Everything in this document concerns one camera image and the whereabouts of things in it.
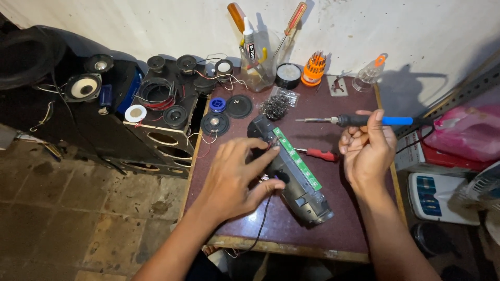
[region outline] tiled floor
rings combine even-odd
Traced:
[[[0,152],[0,280],[127,281],[170,235],[186,180]]]

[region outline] red screwdriver handle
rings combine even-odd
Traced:
[[[323,152],[319,149],[314,149],[314,148],[308,148],[306,155],[316,158],[321,158],[325,161],[330,161],[330,162],[335,162],[339,159],[339,156],[337,154],[333,154],[330,151]]]

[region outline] red screwdriver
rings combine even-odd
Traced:
[[[316,158],[321,158],[325,161],[329,162],[335,162],[339,159],[339,156],[336,153],[331,153],[330,151],[323,152],[319,149],[314,149],[314,148],[295,148],[296,151],[305,153],[307,156],[312,156]]]

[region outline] pink plastic bag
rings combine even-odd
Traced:
[[[469,160],[499,160],[500,86],[446,112],[434,125],[426,145]]]

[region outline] small plastic bag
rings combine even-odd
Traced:
[[[269,95],[269,97],[276,96],[276,95],[288,97],[289,98],[288,104],[294,108],[295,105],[297,104],[297,102],[299,101],[299,96],[301,94],[296,93],[296,92],[291,91],[291,90],[280,88],[278,86],[274,86],[274,87],[272,87],[271,94]]]

